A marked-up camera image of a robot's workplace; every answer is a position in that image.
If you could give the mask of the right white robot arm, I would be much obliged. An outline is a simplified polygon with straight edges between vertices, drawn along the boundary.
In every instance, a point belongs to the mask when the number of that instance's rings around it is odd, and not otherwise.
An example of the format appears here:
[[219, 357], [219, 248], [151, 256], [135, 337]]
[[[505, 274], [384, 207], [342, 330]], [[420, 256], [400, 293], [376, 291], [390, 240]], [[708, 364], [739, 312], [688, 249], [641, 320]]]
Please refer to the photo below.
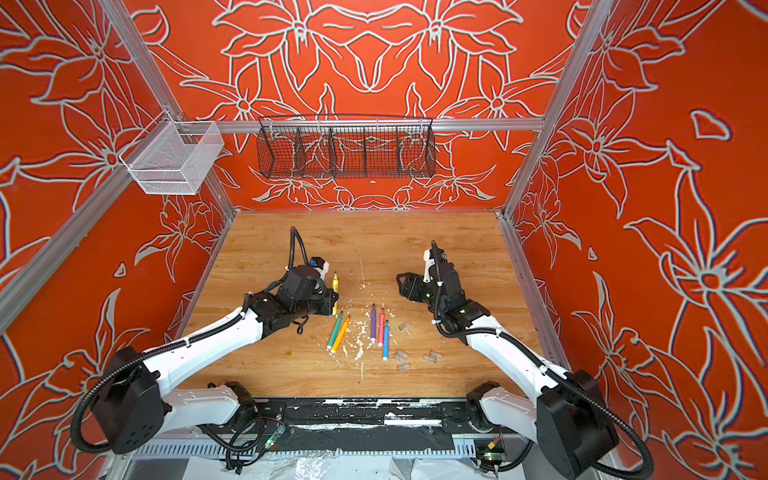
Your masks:
[[572, 373], [514, 337], [482, 304], [467, 298], [454, 265], [438, 246], [424, 253], [424, 270], [396, 277], [399, 294], [426, 305], [438, 332], [493, 362], [527, 398], [522, 406], [488, 382], [468, 399], [482, 421], [533, 441], [562, 477], [597, 470], [619, 443], [616, 425], [596, 380]]

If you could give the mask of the yellow pen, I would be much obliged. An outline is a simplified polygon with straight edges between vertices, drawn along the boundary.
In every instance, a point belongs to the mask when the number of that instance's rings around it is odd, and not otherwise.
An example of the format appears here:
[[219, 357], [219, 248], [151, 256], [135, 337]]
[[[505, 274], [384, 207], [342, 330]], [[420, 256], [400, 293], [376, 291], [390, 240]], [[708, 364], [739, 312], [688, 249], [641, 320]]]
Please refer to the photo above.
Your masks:
[[333, 278], [332, 278], [332, 289], [335, 292], [334, 302], [333, 302], [333, 310], [332, 314], [337, 315], [338, 313], [338, 293], [339, 293], [339, 277], [338, 273], [334, 272]]

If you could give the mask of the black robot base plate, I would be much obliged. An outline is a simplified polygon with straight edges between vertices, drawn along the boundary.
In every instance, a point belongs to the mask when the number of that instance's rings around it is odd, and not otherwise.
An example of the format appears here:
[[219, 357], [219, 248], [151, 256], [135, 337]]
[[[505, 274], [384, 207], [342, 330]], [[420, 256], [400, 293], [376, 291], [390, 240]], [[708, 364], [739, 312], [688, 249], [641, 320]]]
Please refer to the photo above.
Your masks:
[[240, 443], [251, 438], [265, 443], [280, 426], [286, 431], [272, 447], [451, 448], [460, 437], [478, 446], [513, 435], [505, 427], [472, 423], [463, 398], [270, 398], [258, 400], [255, 407], [246, 417], [255, 418], [256, 424], [240, 436]]

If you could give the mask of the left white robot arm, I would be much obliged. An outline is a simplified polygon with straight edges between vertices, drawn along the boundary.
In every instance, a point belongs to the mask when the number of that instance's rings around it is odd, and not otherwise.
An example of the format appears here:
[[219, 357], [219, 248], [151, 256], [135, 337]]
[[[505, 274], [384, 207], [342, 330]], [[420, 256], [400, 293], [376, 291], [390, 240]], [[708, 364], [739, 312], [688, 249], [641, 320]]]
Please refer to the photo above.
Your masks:
[[228, 423], [246, 402], [238, 383], [195, 391], [182, 391], [180, 384], [240, 348], [290, 326], [303, 327], [312, 315], [331, 315], [339, 295], [325, 280], [328, 271], [328, 262], [313, 257], [290, 268], [276, 286], [246, 295], [242, 306], [190, 335], [144, 352], [119, 350], [83, 400], [105, 441], [92, 445], [74, 436], [73, 442], [90, 453], [123, 454], [159, 433]]

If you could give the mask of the green pen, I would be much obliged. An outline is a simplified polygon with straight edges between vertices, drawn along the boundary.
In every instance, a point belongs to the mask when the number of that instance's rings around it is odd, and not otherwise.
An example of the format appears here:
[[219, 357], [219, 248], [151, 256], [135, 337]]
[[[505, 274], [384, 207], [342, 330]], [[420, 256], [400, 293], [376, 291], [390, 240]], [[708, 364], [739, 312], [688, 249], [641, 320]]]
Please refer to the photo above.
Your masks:
[[344, 321], [344, 318], [343, 318], [343, 311], [342, 311], [342, 312], [338, 313], [338, 315], [336, 316], [336, 321], [335, 321], [334, 327], [333, 327], [333, 329], [331, 331], [331, 335], [329, 337], [329, 340], [328, 340], [328, 343], [327, 343], [327, 346], [326, 346], [327, 350], [334, 351], [333, 350], [334, 349], [334, 345], [336, 344], [336, 339], [337, 339], [337, 337], [339, 335], [339, 331], [341, 329], [343, 321]]

